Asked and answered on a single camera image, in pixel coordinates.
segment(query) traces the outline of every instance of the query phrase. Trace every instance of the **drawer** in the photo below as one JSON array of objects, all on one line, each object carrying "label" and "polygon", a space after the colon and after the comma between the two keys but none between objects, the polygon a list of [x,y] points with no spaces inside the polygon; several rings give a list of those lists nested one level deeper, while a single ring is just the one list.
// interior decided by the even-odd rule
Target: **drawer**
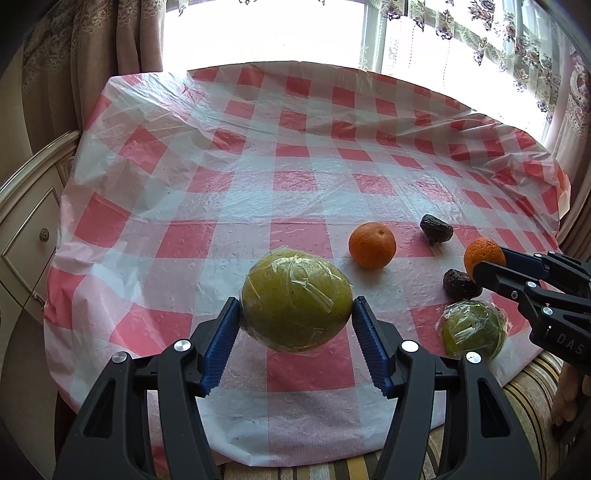
[{"label": "drawer", "polygon": [[51,266],[51,260],[47,263],[41,278],[37,282],[33,294],[25,303],[25,310],[39,323],[43,324],[43,307],[47,301],[47,274]]},{"label": "drawer", "polygon": [[[52,167],[0,224],[0,279],[22,306],[55,251],[62,191],[59,173]],[[48,235],[41,235],[42,229]]]},{"label": "drawer", "polygon": [[0,286],[0,390],[2,389],[2,366],[8,348],[8,342],[17,324],[22,307],[5,288]]}]

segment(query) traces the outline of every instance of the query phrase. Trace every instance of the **red and white checkered tablecloth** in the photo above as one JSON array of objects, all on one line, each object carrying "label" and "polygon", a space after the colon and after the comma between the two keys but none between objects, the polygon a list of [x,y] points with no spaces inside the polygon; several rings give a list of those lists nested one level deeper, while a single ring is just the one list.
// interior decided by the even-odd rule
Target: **red and white checkered tablecloth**
[{"label": "red and white checkered tablecloth", "polygon": [[[45,308],[50,371],[74,408],[113,353],[152,355],[188,337],[280,245],[330,259],[379,319],[443,353],[434,330],[448,301],[443,273],[463,269],[479,235],[556,249],[569,188],[520,130],[409,83],[320,64],[114,77],[88,125]],[[429,247],[418,225],[426,213],[454,225],[452,240]],[[348,254],[350,233],[372,220],[398,243],[383,271]],[[513,323],[492,364],[505,383],[538,349],[515,304],[492,297]],[[220,387],[199,400],[215,451],[271,466],[380,448],[394,404],[373,387],[350,325],[316,357],[241,332]],[[434,425],[443,410],[438,395]]]}]

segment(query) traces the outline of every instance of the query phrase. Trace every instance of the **drawer knob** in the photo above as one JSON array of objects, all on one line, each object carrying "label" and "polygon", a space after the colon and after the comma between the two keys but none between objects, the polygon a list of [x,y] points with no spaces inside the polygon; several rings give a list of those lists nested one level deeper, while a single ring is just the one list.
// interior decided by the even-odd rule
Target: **drawer knob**
[{"label": "drawer knob", "polygon": [[47,242],[49,240],[49,230],[47,228],[42,228],[39,232],[39,240],[42,242]]}]

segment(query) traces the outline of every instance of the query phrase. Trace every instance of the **plastic wrap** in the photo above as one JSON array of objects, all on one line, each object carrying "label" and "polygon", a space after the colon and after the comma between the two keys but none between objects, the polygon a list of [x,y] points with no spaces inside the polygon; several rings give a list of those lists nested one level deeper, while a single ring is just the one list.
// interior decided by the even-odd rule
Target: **plastic wrap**
[{"label": "plastic wrap", "polygon": [[504,310],[490,302],[466,300],[447,306],[436,329],[448,355],[477,352],[488,363],[503,348],[511,322]]},{"label": "plastic wrap", "polygon": [[243,327],[281,352],[310,351],[349,320],[353,288],[322,257],[279,247],[248,272],[241,291]]}]

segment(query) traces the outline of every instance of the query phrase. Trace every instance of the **metal screw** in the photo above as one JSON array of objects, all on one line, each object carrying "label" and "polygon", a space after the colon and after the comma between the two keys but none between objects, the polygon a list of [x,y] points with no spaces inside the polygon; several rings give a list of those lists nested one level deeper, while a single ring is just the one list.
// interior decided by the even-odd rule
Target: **metal screw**
[{"label": "metal screw", "polygon": [[177,343],[174,344],[174,349],[177,352],[186,352],[191,348],[191,342],[188,340],[179,340]]},{"label": "metal screw", "polygon": [[123,362],[125,362],[125,359],[127,358],[127,353],[126,352],[117,352],[116,354],[114,354],[111,357],[111,361],[114,364],[122,364]]},{"label": "metal screw", "polygon": [[405,352],[416,352],[418,350],[418,343],[412,340],[405,340],[402,342],[401,347]]},{"label": "metal screw", "polygon": [[476,352],[468,352],[466,354],[466,360],[468,360],[471,364],[479,364],[482,360],[482,357]]}]

